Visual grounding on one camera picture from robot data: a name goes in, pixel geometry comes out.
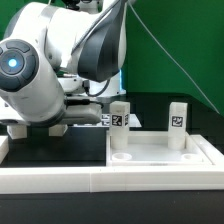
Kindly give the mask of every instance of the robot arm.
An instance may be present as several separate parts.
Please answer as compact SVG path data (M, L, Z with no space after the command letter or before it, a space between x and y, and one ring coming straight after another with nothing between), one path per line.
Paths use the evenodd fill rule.
M97 82L119 71L126 51L126 1L117 1L103 14L115 1L105 1L97 14L30 3L14 16L0 42L0 96L18 113L21 123L52 126L72 122L73 113L80 117L89 109L100 114L97 104L68 107L56 71Z

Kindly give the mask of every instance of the white plastic tray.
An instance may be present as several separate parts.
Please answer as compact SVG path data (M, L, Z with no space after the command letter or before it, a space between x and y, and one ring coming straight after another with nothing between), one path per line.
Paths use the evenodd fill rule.
M181 153L171 152L172 156L170 156L169 153L167 154L167 149L163 148L166 145L166 133L144 132L141 133L141 138L140 133L136 133L137 137L132 136L131 139L136 145L144 145L142 152L140 150L142 156L138 157L130 151L133 153L134 160L125 161L126 164L122 166L117 166L121 164L117 164L117 161L111 160L112 157L109 156L110 166L107 167L1 168L0 194L224 190L224 156L203 137L200 135L187 136L186 150ZM8 151L7 140L7 136L2 136L1 159ZM154 145L155 142L162 145L160 153L166 153L159 156L158 151L144 158L148 144ZM187 156L186 159L190 161L183 161L181 158L185 152L188 155L199 155L203 160L199 162L195 161L194 157Z
M130 131L128 147L116 150L110 147L107 132L107 166L171 165L212 165L212 162L187 133L183 150L168 149L167 132L147 131Z

